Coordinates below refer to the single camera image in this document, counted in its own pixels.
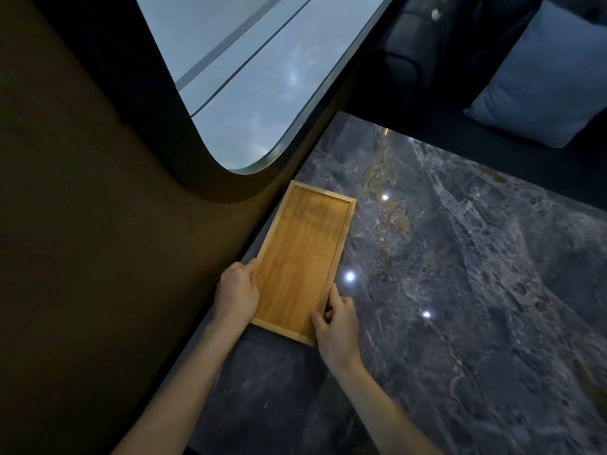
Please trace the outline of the person's right hand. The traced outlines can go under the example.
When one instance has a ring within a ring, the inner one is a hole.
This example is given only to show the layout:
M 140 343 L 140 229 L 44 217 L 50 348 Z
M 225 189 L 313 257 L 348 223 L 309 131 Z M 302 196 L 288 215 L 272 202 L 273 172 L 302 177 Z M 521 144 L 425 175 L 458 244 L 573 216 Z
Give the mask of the person's right hand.
M 315 334 L 324 363 L 338 377 L 362 364 L 359 321 L 353 299 L 342 297 L 335 283 L 330 288 L 328 307 L 323 313 L 328 329 Z

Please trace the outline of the person's left hand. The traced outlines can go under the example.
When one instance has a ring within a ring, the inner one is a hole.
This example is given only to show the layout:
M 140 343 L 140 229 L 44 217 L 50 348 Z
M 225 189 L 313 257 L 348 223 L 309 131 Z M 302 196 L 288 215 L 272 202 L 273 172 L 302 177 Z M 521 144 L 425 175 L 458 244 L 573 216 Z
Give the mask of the person's left hand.
M 243 331 L 253 320 L 260 302 L 256 272 L 239 270 L 240 262 L 224 270 L 213 303 L 214 319 L 221 325 Z

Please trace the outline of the rectangular wooden tray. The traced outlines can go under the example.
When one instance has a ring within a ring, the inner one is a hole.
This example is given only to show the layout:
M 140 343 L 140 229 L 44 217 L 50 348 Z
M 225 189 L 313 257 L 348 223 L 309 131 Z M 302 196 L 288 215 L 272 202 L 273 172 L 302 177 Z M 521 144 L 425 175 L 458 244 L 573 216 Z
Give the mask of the rectangular wooden tray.
M 310 313 L 323 313 L 356 200 L 292 181 L 257 255 L 260 302 L 252 323 L 310 346 Z

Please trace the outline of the person's left forearm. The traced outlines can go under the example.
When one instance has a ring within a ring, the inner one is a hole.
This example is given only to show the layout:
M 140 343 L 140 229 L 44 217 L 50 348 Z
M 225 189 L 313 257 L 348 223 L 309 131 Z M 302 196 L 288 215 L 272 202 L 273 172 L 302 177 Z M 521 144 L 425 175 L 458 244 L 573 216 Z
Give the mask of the person's left forearm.
M 211 321 L 110 455 L 183 455 L 224 361 L 252 318 L 229 314 Z

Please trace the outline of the person's right forearm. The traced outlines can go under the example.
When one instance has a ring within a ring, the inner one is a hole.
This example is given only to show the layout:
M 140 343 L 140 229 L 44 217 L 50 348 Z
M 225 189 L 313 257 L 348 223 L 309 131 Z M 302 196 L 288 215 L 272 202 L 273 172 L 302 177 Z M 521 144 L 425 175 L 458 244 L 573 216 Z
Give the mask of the person's right forearm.
M 360 357 L 330 369 L 381 455 L 443 455 L 378 385 Z

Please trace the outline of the rounded glass window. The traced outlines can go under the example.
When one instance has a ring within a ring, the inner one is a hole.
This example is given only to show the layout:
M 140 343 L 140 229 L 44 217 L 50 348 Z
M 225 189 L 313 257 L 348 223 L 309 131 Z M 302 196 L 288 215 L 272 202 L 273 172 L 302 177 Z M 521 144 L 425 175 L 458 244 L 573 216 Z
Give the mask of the rounded glass window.
M 393 0 L 136 0 L 210 155 L 272 164 Z

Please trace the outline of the dark blue sofa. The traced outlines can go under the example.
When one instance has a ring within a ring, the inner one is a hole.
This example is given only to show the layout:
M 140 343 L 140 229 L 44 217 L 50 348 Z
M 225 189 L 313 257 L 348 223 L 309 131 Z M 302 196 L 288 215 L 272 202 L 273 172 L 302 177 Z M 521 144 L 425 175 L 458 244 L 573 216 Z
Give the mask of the dark blue sofa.
M 464 115 L 543 0 L 395 0 L 365 65 L 371 122 L 545 188 L 607 184 L 607 109 L 562 149 Z M 607 21 L 607 0 L 550 0 Z

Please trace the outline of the blue cushion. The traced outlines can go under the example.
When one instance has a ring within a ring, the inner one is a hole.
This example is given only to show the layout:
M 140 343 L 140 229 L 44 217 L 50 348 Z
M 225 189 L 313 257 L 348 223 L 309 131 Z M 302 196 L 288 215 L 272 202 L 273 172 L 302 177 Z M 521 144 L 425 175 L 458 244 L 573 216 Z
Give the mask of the blue cushion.
M 561 149 L 607 109 L 607 19 L 549 0 L 465 109 L 471 120 Z

